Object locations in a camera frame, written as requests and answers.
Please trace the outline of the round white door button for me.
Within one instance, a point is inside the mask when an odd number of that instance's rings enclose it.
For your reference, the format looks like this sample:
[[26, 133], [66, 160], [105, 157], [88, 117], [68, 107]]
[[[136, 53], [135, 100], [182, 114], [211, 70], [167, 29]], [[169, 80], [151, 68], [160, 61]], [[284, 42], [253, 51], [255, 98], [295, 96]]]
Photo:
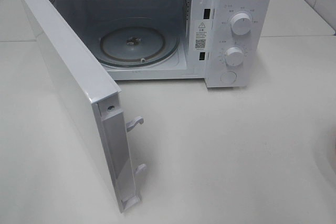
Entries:
[[221, 75], [221, 82], [227, 85], [233, 84], [237, 79], [237, 74], [233, 71], [226, 71]]

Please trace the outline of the white microwave door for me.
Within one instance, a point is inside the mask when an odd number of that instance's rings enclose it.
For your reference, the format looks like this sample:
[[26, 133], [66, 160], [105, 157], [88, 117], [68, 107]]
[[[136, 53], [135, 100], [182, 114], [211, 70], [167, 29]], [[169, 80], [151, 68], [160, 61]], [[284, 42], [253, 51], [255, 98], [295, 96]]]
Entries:
[[126, 122], [120, 88], [49, 0], [22, 0], [49, 76], [90, 157], [121, 212], [140, 201], [127, 133], [142, 124]]

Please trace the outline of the white control knob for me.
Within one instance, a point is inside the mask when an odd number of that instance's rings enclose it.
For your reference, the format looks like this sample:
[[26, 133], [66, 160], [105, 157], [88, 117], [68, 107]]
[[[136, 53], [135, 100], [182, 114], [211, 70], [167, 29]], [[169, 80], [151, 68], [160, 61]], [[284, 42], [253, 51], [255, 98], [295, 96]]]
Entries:
[[253, 18], [248, 12], [235, 13], [230, 19], [230, 27], [235, 35], [245, 35], [250, 32]]
[[244, 60], [244, 52], [239, 47], [231, 47], [224, 53], [225, 61], [228, 66], [239, 66]]

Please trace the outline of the glass microwave turntable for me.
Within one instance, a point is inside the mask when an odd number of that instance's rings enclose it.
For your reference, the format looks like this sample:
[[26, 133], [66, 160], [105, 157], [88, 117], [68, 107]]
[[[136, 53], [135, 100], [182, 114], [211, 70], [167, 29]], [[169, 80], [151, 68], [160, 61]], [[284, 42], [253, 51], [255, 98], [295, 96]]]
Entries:
[[99, 36], [97, 59], [111, 67], [150, 66], [173, 55], [180, 42], [169, 23], [154, 18], [116, 19]]

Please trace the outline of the white microwave oven body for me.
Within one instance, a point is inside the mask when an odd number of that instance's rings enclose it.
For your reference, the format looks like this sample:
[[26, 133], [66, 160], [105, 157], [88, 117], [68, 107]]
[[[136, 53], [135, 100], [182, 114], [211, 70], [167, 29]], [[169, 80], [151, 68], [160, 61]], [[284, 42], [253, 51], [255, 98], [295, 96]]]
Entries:
[[[95, 56], [99, 36], [116, 19], [154, 18], [169, 23], [179, 35], [176, 52], [150, 66], [116, 68], [103, 66], [118, 81], [160, 79], [203, 79], [209, 88], [244, 87], [256, 55], [270, 0], [49, 0], [89, 51]], [[238, 12], [252, 15], [251, 30], [235, 35], [229, 19]], [[244, 52], [236, 67], [226, 64], [224, 53], [231, 47]], [[226, 71], [237, 74], [227, 85], [220, 77]]]

